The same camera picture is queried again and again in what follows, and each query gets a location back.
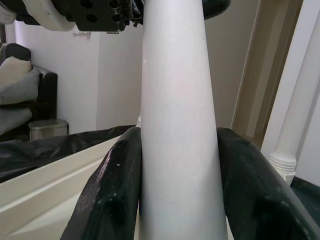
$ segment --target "door frame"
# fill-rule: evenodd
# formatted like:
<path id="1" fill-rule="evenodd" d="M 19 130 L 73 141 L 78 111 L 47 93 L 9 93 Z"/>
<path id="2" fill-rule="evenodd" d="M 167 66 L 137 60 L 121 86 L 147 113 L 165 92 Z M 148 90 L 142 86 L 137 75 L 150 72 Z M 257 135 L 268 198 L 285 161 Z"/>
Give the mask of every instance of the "door frame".
<path id="1" fill-rule="evenodd" d="M 232 128 L 253 139 L 265 131 L 302 0 L 261 0 Z"/>

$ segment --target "trash can lid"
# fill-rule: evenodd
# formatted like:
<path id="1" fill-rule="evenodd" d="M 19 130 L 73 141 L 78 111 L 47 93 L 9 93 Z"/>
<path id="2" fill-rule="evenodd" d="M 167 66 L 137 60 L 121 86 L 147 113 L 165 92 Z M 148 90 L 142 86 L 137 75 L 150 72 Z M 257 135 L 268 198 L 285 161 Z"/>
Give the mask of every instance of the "trash can lid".
<path id="1" fill-rule="evenodd" d="M 43 130 L 68 127 L 68 123 L 65 120 L 61 119 L 32 121 L 28 125 L 30 130 Z"/>

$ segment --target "white tapered tube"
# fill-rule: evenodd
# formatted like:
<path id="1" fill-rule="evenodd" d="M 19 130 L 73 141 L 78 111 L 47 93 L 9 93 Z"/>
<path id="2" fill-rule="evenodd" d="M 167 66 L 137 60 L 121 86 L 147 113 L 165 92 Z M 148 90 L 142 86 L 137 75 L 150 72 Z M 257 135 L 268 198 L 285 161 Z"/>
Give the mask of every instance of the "white tapered tube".
<path id="1" fill-rule="evenodd" d="M 147 0 L 142 240 L 226 240 L 202 0 Z"/>

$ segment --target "black sofa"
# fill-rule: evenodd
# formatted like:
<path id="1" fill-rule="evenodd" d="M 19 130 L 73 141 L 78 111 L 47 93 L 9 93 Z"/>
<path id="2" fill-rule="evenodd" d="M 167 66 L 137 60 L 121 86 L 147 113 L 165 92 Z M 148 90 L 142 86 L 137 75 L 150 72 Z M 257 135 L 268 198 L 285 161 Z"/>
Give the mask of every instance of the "black sofa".
<path id="1" fill-rule="evenodd" d="M 24 46 L 16 43 L 0 43 L 0 47 L 2 47 L 0 52 L 0 65 L 9 57 L 15 57 L 24 61 L 31 60 L 31 51 Z M 40 70 L 37 100 L 35 102 L 27 101 L 0 105 L 0 109 L 29 108 L 32 112 L 32 118 L 15 129 L 0 135 L 0 142 L 14 139 L 28 141 L 28 123 L 38 120 L 55 119 L 57 117 L 58 75 L 39 66 L 32 66 Z"/>

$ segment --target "gray pillow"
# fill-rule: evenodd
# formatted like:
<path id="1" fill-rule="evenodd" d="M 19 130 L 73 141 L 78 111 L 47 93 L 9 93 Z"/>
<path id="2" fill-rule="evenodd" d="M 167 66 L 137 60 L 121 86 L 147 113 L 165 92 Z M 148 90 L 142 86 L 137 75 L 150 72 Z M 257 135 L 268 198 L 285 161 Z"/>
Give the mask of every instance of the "gray pillow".
<path id="1" fill-rule="evenodd" d="M 0 105 L 36 101 L 40 71 L 33 68 L 22 80 L 0 87 Z"/>
<path id="2" fill-rule="evenodd" d="M 31 117 L 29 108 L 0 109 L 0 135 L 19 127 Z"/>

